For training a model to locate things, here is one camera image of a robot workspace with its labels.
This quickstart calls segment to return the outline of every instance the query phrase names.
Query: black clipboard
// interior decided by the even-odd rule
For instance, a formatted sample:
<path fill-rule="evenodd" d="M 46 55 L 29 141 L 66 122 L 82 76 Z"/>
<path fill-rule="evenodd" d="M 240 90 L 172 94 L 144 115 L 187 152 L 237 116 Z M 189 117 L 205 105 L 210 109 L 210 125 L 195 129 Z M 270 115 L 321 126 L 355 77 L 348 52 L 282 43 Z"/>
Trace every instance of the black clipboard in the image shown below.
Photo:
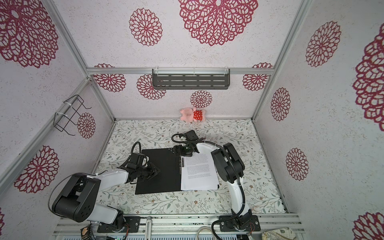
<path fill-rule="evenodd" d="M 143 149 L 142 154 L 160 169 L 160 173 L 150 180 L 137 179 L 135 194 L 181 191 L 181 163 L 172 148 Z"/>

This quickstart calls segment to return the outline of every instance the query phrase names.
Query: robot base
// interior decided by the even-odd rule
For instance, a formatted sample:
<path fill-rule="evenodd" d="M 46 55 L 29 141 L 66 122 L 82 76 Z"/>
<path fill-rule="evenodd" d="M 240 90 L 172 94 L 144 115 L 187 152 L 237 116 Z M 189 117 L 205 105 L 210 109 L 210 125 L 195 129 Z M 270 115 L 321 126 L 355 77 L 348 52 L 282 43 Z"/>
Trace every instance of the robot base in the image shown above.
<path fill-rule="evenodd" d="M 226 219 L 228 217 L 229 217 L 228 215 L 225 215 L 225 216 L 219 216 L 218 218 L 219 218 L 219 220 L 221 220 L 221 219 Z M 257 231 L 261 230 L 259 219 L 257 218 L 257 216 L 253 215 L 249 222 L 253 223 L 253 225 L 255 226 L 255 229 L 253 229 L 253 226 L 252 226 L 252 231 L 257 232 Z M 220 231 L 222 231 L 222 232 L 235 232 L 235 231 L 250 232 L 251 231 L 251 224 L 248 224 L 245 229 L 236 229 L 236 227 L 235 227 L 236 225 L 237 224 L 235 224 L 235 219 L 230 220 L 230 221 L 226 221 L 226 222 L 221 222 L 220 223 Z"/>
<path fill-rule="evenodd" d="M 137 232 L 139 230 L 141 217 L 124 217 L 125 224 L 130 226 L 128 232 Z M 112 228 L 109 224 L 100 223 L 97 229 L 98 233 L 116 233 L 116 231 L 112 231 Z M 124 226 L 119 232 L 127 232 L 127 227 Z"/>

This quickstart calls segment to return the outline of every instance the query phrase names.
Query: red polka dot cloth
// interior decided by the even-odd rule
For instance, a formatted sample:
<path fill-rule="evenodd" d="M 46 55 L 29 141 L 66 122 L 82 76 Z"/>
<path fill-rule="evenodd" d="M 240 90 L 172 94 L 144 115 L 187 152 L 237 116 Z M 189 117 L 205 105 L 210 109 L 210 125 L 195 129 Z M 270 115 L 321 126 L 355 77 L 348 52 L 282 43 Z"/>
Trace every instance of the red polka dot cloth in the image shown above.
<path fill-rule="evenodd" d="M 193 112 L 193 118 L 197 119 L 199 121 L 202 121 L 203 120 L 203 111 L 201 111 L 201 110 L 194 111 Z"/>

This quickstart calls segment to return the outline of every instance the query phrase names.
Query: small bag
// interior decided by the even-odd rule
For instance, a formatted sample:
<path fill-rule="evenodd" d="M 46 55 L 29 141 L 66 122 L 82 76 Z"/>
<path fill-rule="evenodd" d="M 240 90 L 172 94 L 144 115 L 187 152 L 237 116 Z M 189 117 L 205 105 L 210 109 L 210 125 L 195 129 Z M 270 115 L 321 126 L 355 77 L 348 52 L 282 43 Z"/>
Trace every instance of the small bag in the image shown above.
<path fill-rule="evenodd" d="M 289 227 L 263 232 L 263 240 L 295 240 L 296 234 Z"/>
<path fill-rule="evenodd" d="M 92 225 L 91 224 L 80 229 L 80 232 L 81 232 L 81 240 L 92 240 L 92 238 L 91 238 Z"/>

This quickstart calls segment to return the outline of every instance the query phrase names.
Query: white wall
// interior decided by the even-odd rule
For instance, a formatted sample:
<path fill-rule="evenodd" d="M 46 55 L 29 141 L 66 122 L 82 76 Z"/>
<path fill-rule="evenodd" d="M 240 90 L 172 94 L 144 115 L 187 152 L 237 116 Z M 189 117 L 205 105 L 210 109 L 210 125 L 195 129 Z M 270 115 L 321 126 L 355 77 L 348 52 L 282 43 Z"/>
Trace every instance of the white wall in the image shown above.
<path fill-rule="evenodd" d="M 39 1 L 2 1 L 0 15 L 0 174 L 3 174 L 63 101 L 71 97 L 84 76 Z M 80 95 L 85 105 L 92 107 L 79 111 L 93 116 L 94 134 L 84 138 L 71 124 L 66 129 L 76 136 L 56 129 L 49 134 L 40 148 L 42 153 L 37 153 L 41 157 L 31 159 L 14 184 L 1 195 L 0 239 L 48 239 L 58 221 L 47 208 L 50 191 L 64 177 L 87 172 L 95 163 L 111 123 L 90 86 Z M 78 119 L 75 116 L 73 121 L 77 123 Z"/>
<path fill-rule="evenodd" d="M 90 86 L 87 86 L 80 96 L 84 99 L 86 107 L 92 107 L 91 109 L 80 107 L 79 112 L 80 114 L 90 113 L 93 116 L 94 134 L 90 138 L 84 138 L 75 125 L 69 124 L 66 130 L 75 136 L 55 129 L 47 137 L 40 150 L 47 149 L 43 146 L 49 147 L 52 149 L 49 154 L 56 157 L 57 160 L 50 161 L 48 158 L 45 162 L 49 165 L 46 166 L 45 162 L 40 161 L 41 158 L 34 157 L 26 170 L 2 195 L 0 208 L 1 214 L 4 215 L 2 219 L 4 226 L 0 230 L 1 239 L 22 239 L 26 236 L 29 239 L 48 239 L 59 219 L 47 208 L 50 192 L 66 176 L 76 172 L 89 172 L 95 163 L 111 122 Z M 78 122 L 78 118 L 78 115 L 73 118 L 75 123 Z M 51 205 L 62 186 L 59 186 L 53 194 Z"/>
<path fill-rule="evenodd" d="M 0 57 L 0 174 L 84 79 L 61 38 L 49 65 Z"/>
<path fill-rule="evenodd" d="M 252 67 L 260 63 L 273 65 L 300 0 L 244 2 L 241 5 L 241 1 L 236 1 L 238 6 L 229 7 L 233 13 L 226 15 L 228 22 L 215 24 L 230 26 L 228 31 L 223 32 L 228 32 L 228 36 L 233 34 L 234 37 L 227 39 L 226 33 L 219 36 L 214 34 L 221 42 L 210 44 L 200 41 L 210 34 L 198 34 L 200 39 L 195 35 L 191 36 L 190 27 L 185 25 L 183 17 L 180 16 L 185 13 L 186 18 L 193 18 L 192 12 L 186 10 L 184 3 L 192 6 L 197 3 L 194 1 L 119 0 L 107 4 L 99 0 L 55 1 L 90 67 Z M 206 6 L 203 3 L 204 1 L 196 11 L 201 11 L 201 15 L 207 13 L 217 23 L 222 21 L 219 17 L 222 12 L 220 6 L 225 5 L 226 1 L 221 1 L 220 6 L 217 6 L 216 1 Z M 137 9 L 145 9 L 142 15 L 153 19 L 156 24 L 138 20 Z M 246 10 L 249 10 L 249 14 L 235 14 Z M 143 22 L 150 23 L 151 28 L 157 32 L 143 37 L 142 41 L 141 37 L 135 39 L 135 36 L 138 36 L 135 31 Z M 209 24 L 204 24 L 206 22 L 202 23 L 202 26 L 210 29 Z M 154 90 L 161 98 L 149 99 L 140 95 L 137 89 L 139 78 L 140 75 L 133 74 L 107 76 L 105 80 L 111 81 L 110 84 L 115 87 L 103 88 L 103 84 L 99 82 L 116 117 L 178 118 L 180 109 L 192 107 L 190 97 L 195 91 L 167 90 L 164 94 Z M 212 96 L 212 103 L 204 107 L 207 117 L 249 118 L 253 114 L 262 89 L 247 89 L 243 85 L 243 78 L 243 75 L 231 75 L 228 90 L 208 91 Z"/>
<path fill-rule="evenodd" d="M 371 234 L 367 239 L 383 237 L 383 10 L 381 1 L 315 1 L 256 120 L 280 190 L 289 209 L 300 214 L 311 239 L 362 239 L 364 232 Z M 306 61 L 308 43 L 330 21 L 340 26 L 337 49 L 322 65 L 311 66 Z M 364 48 L 375 38 L 377 52 L 368 51 L 372 56 L 366 61 L 375 62 L 367 69 L 377 75 L 371 78 L 366 70 L 367 79 L 362 83 L 378 90 L 356 86 L 362 86 L 368 96 L 376 96 L 377 102 L 362 106 L 355 103 L 357 94 L 364 98 L 361 90 L 353 88 L 358 79 L 355 68 Z M 290 108 L 277 121 L 271 101 L 279 88 L 289 92 L 290 100 L 284 100 Z M 368 106 L 376 107 L 381 117 L 365 118 L 362 107 Z M 301 171 L 291 176 L 287 155 L 295 148 L 306 160 L 301 156 Z"/>

